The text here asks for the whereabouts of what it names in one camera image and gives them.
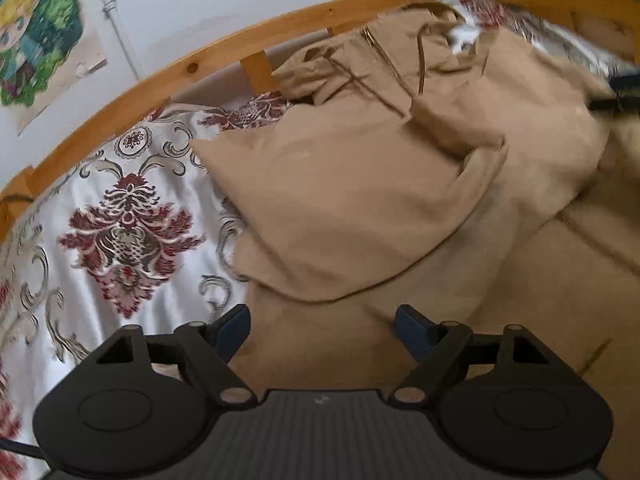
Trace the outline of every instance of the white logo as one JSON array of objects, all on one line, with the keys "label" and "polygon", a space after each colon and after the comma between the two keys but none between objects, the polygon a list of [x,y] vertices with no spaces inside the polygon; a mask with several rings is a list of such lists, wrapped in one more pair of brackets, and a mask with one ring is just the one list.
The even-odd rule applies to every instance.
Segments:
[{"label": "white logo", "polygon": [[320,404],[321,406],[328,403],[331,399],[329,397],[327,397],[326,395],[323,395],[322,397],[315,397],[314,398],[314,402],[316,404]]}]

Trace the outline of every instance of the bed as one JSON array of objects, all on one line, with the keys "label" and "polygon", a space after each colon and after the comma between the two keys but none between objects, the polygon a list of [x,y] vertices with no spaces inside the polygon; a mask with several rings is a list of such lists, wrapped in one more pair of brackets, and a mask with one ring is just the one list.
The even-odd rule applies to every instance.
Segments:
[{"label": "bed", "polygon": [[[263,126],[286,112],[290,103],[276,92],[265,49],[319,29],[346,32],[408,1],[337,0],[236,32],[139,83],[12,180],[2,196],[14,198],[0,206],[1,436],[33,442],[38,401],[123,324],[169,333],[190,320],[215,320],[244,300],[245,278],[230,266],[242,218],[212,189],[188,140]],[[501,25],[602,76],[636,70],[572,33],[581,12],[622,22],[640,38],[634,0],[440,1],[466,21],[459,45]],[[256,94],[244,106],[168,102],[236,61]],[[0,474],[10,480],[45,468],[0,453]]]}]

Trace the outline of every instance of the anime character poster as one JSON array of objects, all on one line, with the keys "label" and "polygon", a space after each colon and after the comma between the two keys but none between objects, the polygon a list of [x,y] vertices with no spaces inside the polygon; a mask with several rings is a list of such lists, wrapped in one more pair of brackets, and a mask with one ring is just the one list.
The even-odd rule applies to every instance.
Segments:
[{"label": "anime character poster", "polygon": [[19,132],[103,61],[80,0],[0,0],[0,104]]}]

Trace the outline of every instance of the cartoon character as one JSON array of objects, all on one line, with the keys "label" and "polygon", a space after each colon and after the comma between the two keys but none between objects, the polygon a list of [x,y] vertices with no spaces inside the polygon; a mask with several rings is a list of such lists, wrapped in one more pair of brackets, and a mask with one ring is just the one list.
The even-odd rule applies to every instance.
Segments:
[{"label": "cartoon character", "polygon": [[79,0],[0,0],[0,103],[33,105],[82,36]]},{"label": "cartoon character", "polygon": [[27,34],[39,0],[2,0],[0,3],[0,81],[12,97],[20,95],[35,75],[44,51]]}]

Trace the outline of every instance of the wooden rail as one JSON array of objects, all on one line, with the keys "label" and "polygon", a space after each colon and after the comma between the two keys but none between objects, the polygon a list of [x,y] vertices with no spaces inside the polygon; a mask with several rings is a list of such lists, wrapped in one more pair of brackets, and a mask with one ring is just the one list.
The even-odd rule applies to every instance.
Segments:
[{"label": "wooden rail", "polygon": [[[123,133],[168,97],[216,70],[239,61],[256,93],[276,89],[265,49],[326,28],[340,34],[361,26],[380,12],[410,0],[335,0],[296,10],[245,28],[174,62],[124,92],[71,133],[36,168],[20,172],[0,194],[37,197],[62,173],[110,137]],[[640,64],[640,3],[635,0],[497,0],[574,29],[574,13],[623,23],[636,34]],[[25,203],[0,203],[0,238],[25,209]]]}]

